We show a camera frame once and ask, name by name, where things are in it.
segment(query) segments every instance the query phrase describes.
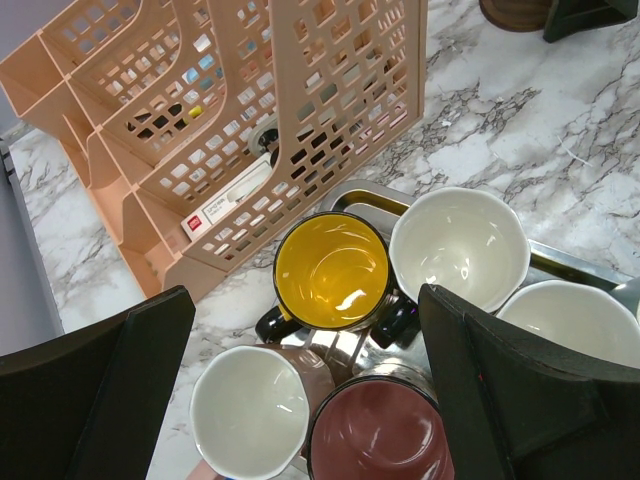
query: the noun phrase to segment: marble surface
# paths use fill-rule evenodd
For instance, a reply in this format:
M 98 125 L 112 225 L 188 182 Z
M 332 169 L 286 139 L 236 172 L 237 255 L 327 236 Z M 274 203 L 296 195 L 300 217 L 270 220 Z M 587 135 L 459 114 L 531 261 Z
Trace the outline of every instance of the marble surface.
M 548 45 L 496 29 L 476 1 L 434 0 L 429 15 L 424 120 L 356 178 L 413 195 L 489 191 L 530 238 L 640 275 L 640 23 Z M 12 154 L 66 331 L 141 301 L 57 143 L 34 131 Z M 193 383 L 221 351 L 255 342 L 275 300 L 274 247 L 198 303 L 148 478 L 184 479 L 198 463 Z

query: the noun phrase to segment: white cup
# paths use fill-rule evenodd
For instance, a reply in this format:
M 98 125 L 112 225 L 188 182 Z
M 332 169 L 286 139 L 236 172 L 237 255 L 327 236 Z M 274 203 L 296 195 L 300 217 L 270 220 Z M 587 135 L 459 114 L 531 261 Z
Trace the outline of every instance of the white cup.
M 309 419 L 334 388 L 316 354 L 280 346 L 235 347 L 207 366 L 193 390 L 196 446 L 220 475 L 266 480 L 300 454 Z
M 640 326 L 609 294 L 561 280 L 529 285 L 498 318 L 591 357 L 640 368 Z
M 434 283 L 493 312 L 524 281 L 531 250 L 506 203 L 449 187 L 423 195 L 402 215 L 389 256 L 400 288 L 414 302 L 423 284 Z

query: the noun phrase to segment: metal tray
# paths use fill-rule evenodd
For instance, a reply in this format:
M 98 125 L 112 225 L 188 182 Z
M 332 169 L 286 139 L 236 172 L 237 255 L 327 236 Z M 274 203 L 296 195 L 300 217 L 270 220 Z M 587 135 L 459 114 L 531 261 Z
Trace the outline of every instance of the metal tray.
M 365 180 L 343 183 L 333 189 L 320 205 L 321 211 L 349 212 L 366 219 L 388 242 L 398 218 L 416 199 L 397 190 Z M 609 291 L 632 277 L 594 265 L 567 253 L 529 240 L 531 264 L 523 285 L 560 278 Z M 343 383 L 380 363 L 400 363 L 431 380 L 431 369 L 420 326 L 415 325 L 386 350 L 361 332 L 300 330 L 282 340 L 283 345 L 304 346 L 319 354 L 336 381 Z

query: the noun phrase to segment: mug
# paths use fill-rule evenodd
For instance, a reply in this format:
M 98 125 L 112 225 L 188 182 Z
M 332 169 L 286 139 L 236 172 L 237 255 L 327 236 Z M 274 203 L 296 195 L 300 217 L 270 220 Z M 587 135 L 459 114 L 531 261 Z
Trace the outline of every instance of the mug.
M 329 368 L 310 350 L 227 350 L 193 389 L 190 416 L 198 451 L 224 477 L 272 478 L 300 454 L 309 419 L 333 388 Z
M 298 223 L 276 252 L 273 283 L 280 304 L 256 325 L 265 343 L 301 327 L 355 331 L 377 322 L 372 337 L 386 347 L 418 318 L 415 303 L 395 288 L 382 236 L 349 213 Z
M 397 364 L 379 365 L 342 384 L 314 417 L 307 467 L 314 480 L 453 480 L 431 386 Z
M 598 288 L 562 280 L 529 285 L 497 317 L 576 352 L 640 368 L 636 318 Z
M 447 187 L 420 197 L 393 227 L 391 263 L 414 302 L 439 284 L 494 312 L 524 281 L 531 249 L 509 206 L 478 190 Z

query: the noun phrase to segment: mug handle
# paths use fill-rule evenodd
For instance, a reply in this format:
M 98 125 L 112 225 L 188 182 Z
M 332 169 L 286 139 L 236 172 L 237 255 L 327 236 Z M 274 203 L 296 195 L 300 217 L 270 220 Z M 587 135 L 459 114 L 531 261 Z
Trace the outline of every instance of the mug handle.
M 370 335 L 380 348 L 388 348 L 409 325 L 419 321 L 418 306 L 400 293 L 389 312 L 371 329 Z
M 258 338 L 264 343 L 279 342 L 302 328 L 280 305 L 265 313 L 256 324 Z

